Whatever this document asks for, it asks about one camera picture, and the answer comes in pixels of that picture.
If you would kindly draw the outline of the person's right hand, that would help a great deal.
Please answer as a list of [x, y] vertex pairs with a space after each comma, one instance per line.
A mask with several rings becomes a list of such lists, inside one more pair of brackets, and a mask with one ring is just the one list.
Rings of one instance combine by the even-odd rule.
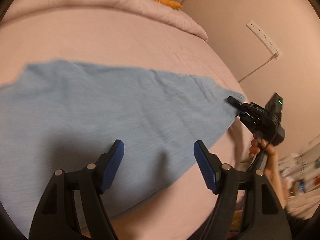
[[270, 179], [278, 175], [279, 158], [276, 148], [269, 141], [258, 137], [257, 133], [253, 134], [249, 157], [252, 159], [252, 163], [247, 170], [248, 172], [261, 170]]

